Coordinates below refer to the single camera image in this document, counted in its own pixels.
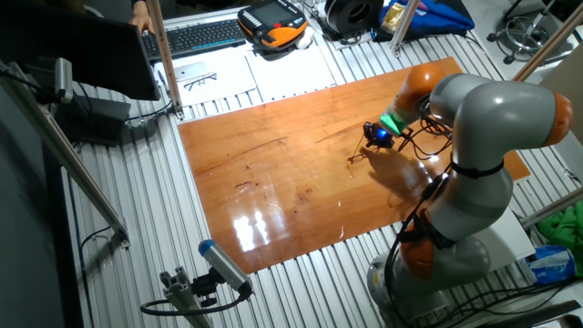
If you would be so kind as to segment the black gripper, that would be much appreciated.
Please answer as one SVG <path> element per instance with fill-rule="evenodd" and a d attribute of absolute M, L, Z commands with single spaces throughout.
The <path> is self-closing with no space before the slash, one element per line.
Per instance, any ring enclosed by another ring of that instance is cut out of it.
<path fill-rule="evenodd" d="M 394 146 L 393 136 L 378 123 L 366 121 L 363 124 L 363 134 L 367 141 L 367 149 L 376 147 L 379 149 L 391 149 Z"/>

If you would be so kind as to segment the person's bare hand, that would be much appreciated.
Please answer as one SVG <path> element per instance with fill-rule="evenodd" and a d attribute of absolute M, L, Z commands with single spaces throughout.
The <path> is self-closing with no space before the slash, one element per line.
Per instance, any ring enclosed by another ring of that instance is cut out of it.
<path fill-rule="evenodd" d="M 150 34 L 154 34 L 154 27 L 149 15 L 147 3 L 142 0 L 136 1 L 132 5 L 132 11 L 133 18 L 129 21 L 129 23 L 137 26 L 141 33 L 147 30 Z"/>

